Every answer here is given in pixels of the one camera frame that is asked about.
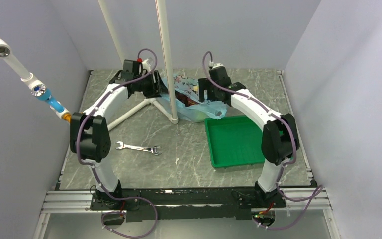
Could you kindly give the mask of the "light blue plastic bag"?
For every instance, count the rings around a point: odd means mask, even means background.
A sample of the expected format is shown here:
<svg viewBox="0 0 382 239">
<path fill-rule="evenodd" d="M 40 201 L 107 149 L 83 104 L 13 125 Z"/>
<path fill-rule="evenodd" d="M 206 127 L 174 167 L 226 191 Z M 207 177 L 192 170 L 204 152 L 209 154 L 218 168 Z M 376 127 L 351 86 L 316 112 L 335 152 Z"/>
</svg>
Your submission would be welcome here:
<svg viewBox="0 0 382 239">
<path fill-rule="evenodd" d="M 175 95 L 181 93 L 199 102 L 199 105 L 185 107 L 185 105 L 175 97 L 178 117 L 180 119 L 190 122 L 203 122 L 206 118 L 219 120 L 226 115 L 227 105 L 225 103 L 221 101 L 199 101 L 198 79 L 179 74 L 174 74 L 173 78 Z"/>
</svg>

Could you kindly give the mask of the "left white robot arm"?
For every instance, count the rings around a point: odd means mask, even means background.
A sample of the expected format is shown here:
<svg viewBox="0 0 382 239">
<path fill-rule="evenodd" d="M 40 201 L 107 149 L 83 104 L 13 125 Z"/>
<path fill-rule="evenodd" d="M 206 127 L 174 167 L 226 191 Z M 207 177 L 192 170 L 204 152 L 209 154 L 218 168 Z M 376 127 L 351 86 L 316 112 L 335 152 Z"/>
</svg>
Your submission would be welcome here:
<svg viewBox="0 0 382 239">
<path fill-rule="evenodd" d="M 73 113 L 70 120 L 70 150 L 81 165 L 92 171 L 97 194 L 105 193 L 103 202 L 110 209 L 122 205 L 121 182 L 105 161 L 111 148 L 107 120 L 121 104 L 136 92 L 147 98 L 159 97 L 165 90 L 151 58 L 125 60 L 122 70 L 110 80 L 104 93 L 82 113 Z"/>
</svg>

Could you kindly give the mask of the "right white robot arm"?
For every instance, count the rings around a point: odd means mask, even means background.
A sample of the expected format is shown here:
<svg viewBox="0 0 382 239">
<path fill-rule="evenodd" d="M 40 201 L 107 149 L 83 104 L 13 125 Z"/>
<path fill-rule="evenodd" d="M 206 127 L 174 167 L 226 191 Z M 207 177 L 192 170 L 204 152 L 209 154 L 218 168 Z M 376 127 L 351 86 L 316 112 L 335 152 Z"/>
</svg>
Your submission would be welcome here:
<svg viewBox="0 0 382 239">
<path fill-rule="evenodd" d="M 281 114 L 271 109 L 242 83 L 232 83 L 223 64 L 210 62 L 204 72 L 206 77 L 198 81 L 200 99 L 221 101 L 238 109 L 262 131 L 261 152 L 265 162 L 255 183 L 254 200 L 265 207 L 279 193 L 285 165 L 300 147 L 295 118 L 290 113 Z"/>
</svg>

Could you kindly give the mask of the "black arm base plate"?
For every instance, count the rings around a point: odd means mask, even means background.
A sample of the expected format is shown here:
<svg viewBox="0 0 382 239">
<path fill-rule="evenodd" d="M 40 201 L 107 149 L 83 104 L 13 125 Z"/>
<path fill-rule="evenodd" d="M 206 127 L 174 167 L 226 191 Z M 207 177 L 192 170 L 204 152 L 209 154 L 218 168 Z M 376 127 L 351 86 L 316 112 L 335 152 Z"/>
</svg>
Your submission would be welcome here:
<svg viewBox="0 0 382 239">
<path fill-rule="evenodd" d="M 113 200 L 106 193 L 92 193 L 91 211 L 116 211 L 105 221 L 110 224 L 124 218 L 126 222 L 144 220 L 179 220 L 235 218 L 249 220 L 254 214 L 284 208 L 285 200 L 279 194 L 258 199 L 255 187 L 199 187 L 174 189 L 123 189 L 123 200 Z"/>
</svg>

